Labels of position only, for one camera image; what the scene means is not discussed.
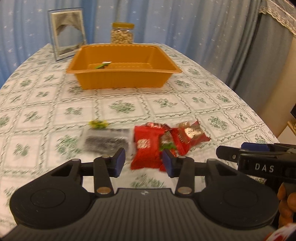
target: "red candy wrapper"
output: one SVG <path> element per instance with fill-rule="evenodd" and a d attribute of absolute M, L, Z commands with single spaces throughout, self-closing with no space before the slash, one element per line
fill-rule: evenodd
<path fill-rule="evenodd" d="M 131 163 L 131 169 L 160 168 L 159 139 L 165 133 L 162 126 L 135 126 L 137 154 Z"/>
<path fill-rule="evenodd" d="M 269 234 L 264 241 L 294 241 L 296 238 L 296 223 L 289 223 L 286 226 Z"/>
<path fill-rule="evenodd" d="M 170 133 L 179 154 L 182 156 L 186 155 L 191 147 L 211 140 L 201 129 L 198 120 L 193 124 L 190 124 L 189 121 L 181 122 L 176 128 L 172 128 Z"/>
<path fill-rule="evenodd" d="M 164 148 L 174 156 L 186 155 L 192 146 L 211 140 L 200 128 L 198 121 L 190 124 L 182 122 L 175 128 L 166 124 L 148 122 L 144 126 L 135 126 L 135 142 L 137 154 L 131 163 L 131 169 L 144 167 L 159 168 L 165 171 L 161 161 L 161 152 Z"/>

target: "peanut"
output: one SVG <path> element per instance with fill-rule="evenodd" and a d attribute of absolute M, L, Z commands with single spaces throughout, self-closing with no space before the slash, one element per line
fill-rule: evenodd
<path fill-rule="evenodd" d="M 132 44 L 133 43 L 133 33 L 129 30 L 111 30 L 111 43 L 112 44 Z"/>

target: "plastic bag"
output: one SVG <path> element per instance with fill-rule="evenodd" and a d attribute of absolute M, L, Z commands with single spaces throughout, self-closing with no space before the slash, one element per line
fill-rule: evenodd
<path fill-rule="evenodd" d="M 133 129 L 91 129 L 85 127 L 78 146 L 101 156 L 113 156 L 119 148 L 126 151 L 126 160 L 131 160 L 135 152 Z"/>

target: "snack package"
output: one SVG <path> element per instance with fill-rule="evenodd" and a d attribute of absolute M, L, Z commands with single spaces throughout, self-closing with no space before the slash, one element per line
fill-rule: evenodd
<path fill-rule="evenodd" d="M 165 133 L 161 125 L 148 123 L 148 126 L 135 126 L 135 143 L 137 153 L 131 163 L 131 169 L 160 168 L 159 140 Z"/>
<path fill-rule="evenodd" d="M 179 154 L 182 156 L 186 155 L 191 147 L 211 140 L 201 129 L 198 120 L 194 123 L 189 121 L 181 122 L 177 127 L 172 128 L 170 133 Z"/>
<path fill-rule="evenodd" d="M 160 137 L 160 146 L 159 146 L 159 156 L 162 157 L 162 151 L 163 149 L 169 149 L 170 152 L 176 157 L 176 145 L 174 143 L 173 137 L 169 130 L 166 130 L 165 133 Z M 161 164 L 159 170 L 161 172 L 165 172 L 165 166 Z"/>
<path fill-rule="evenodd" d="M 133 129 L 92 129 L 86 126 L 78 146 L 101 156 L 113 156 L 122 147 L 126 151 L 126 160 L 131 160 L 135 151 Z"/>

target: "lace trim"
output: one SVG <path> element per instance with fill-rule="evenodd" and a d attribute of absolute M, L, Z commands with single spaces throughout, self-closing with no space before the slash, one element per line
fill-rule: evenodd
<path fill-rule="evenodd" d="M 265 3 L 267 6 L 260 6 L 259 13 L 270 14 L 280 24 L 289 29 L 290 32 L 293 33 L 294 37 L 296 38 L 296 20 L 293 17 L 293 13 L 288 13 L 273 1 L 267 0 L 265 1 Z"/>

